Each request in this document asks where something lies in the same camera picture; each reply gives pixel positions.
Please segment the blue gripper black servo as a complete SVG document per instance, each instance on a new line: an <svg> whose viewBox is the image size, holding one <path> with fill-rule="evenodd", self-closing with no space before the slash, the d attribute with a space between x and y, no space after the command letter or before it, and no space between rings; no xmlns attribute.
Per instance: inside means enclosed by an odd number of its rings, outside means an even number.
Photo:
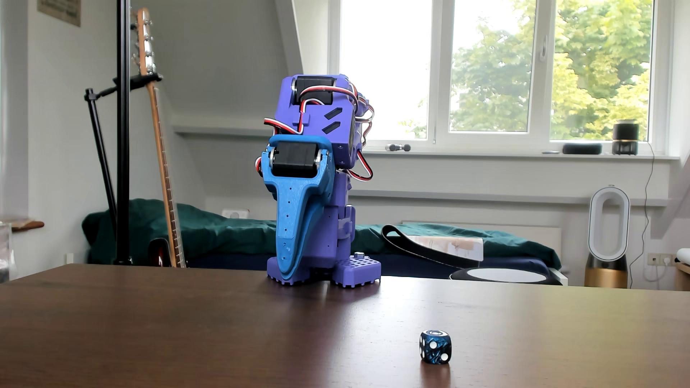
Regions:
<svg viewBox="0 0 690 388"><path fill-rule="evenodd" d="M279 278L306 277L306 245L332 198L332 143L316 135L273 135L262 154L261 166L264 184L277 202L275 251Z"/></svg>

